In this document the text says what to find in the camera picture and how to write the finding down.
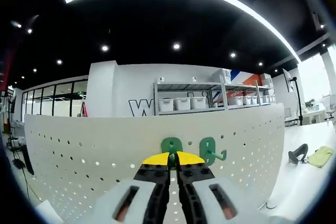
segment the shelf rack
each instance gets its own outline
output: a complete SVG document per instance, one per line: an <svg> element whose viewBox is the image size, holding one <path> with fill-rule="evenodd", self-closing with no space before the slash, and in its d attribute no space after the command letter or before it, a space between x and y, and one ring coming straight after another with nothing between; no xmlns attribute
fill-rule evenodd
<svg viewBox="0 0 336 224"><path fill-rule="evenodd" d="M174 115L174 114L191 114L191 113L202 113L202 112L212 112L212 111L222 111L222 110L232 110L232 109L242 109L254 106L264 106L270 105L270 103L262 103L260 99L260 92L269 90L269 87L259 86L258 82L255 81L254 85L244 85L244 84L225 84L224 78L220 76L221 82L158 82L155 81L153 84L154 91L154 115ZM205 91L208 92L208 105L207 109L200 110L185 110L185 111L159 111L159 99L158 93L178 93L178 92L195 92L195 91ZM212 91L220 91L226 94L228 91L241 91L246 95L246 92L256 91L258 97L258 104L252 105L228 105L227 96L223 96L223 106L215 108L213 104Z"/></svg>

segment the black ceiling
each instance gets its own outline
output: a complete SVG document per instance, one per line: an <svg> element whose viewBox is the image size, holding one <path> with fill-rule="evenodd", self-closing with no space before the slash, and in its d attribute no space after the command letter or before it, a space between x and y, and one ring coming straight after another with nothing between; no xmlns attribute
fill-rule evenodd
<svg viewBox="0 0 336 224"><path fill-rule="evenodd" d="M92 62L177 63L262 73L290 55L269 30L221 0L20 0L10 27L15 48L8 84L27 89L89 73ZM299 50L324 34L306 0L240 0ZM26 33L27 28L33 33ZM174 42L181 50L172 50ZM109 45L108 52L100 50ZM229 57L231 52L237 57ZM56 65L62 59L64 64ZM295 61L287 63L293 68Z"/></svg>

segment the yellow cloth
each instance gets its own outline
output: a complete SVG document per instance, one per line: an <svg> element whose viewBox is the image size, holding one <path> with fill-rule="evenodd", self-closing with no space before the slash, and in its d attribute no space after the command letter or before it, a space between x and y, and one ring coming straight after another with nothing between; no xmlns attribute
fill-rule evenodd
<svg viewBox="0 0 336 224"><path fill-rule="evenodd" d="M323 167L332 154L334 154L334 150L332 148L321 146L317 152L308 156L308 163L316 167Z"/></svg>

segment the white pegboard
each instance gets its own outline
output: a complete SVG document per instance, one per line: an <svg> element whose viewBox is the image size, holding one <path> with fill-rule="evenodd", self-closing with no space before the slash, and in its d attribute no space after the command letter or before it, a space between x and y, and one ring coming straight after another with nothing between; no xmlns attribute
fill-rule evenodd
<svg viewBox="0 0 336 224"><path fill-rule="evenodd" d="M96 199L142 161L161 152L166 137L178 137L183 151L199 154L205 137L216 141L225 161L210 166L254 193L256 209L270 196L277 179L284 139L283 106L143 118L62 118L26 115L26 140L40 183L61 218L74 221L90 212ZM172 172L165 223L185 223L176 173Z"/></svg>

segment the ceiling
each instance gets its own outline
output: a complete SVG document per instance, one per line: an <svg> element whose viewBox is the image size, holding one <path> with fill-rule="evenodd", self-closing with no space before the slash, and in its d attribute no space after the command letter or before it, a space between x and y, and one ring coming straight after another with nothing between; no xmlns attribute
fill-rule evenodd
<svg viewBox="0 0 336 224"><path fill-rule="evenodd" d="M99 61L190 64L264 73L273 72L270 67L290 55L267 28L221 0L15 1L8 2L9 6L18 3L9 17L23 27L7 25L11 39L6 42L13 52L8 84L22 89L86 75L90 64ZM268 20L295 51L325 34L324 29L316 28L315 10L306 0L239 1ZM172 49L175 42L181 44L178 51ZM110 50L102 52L102 45ZM296 63L292 60L284 66L289 70Z"/></svg>

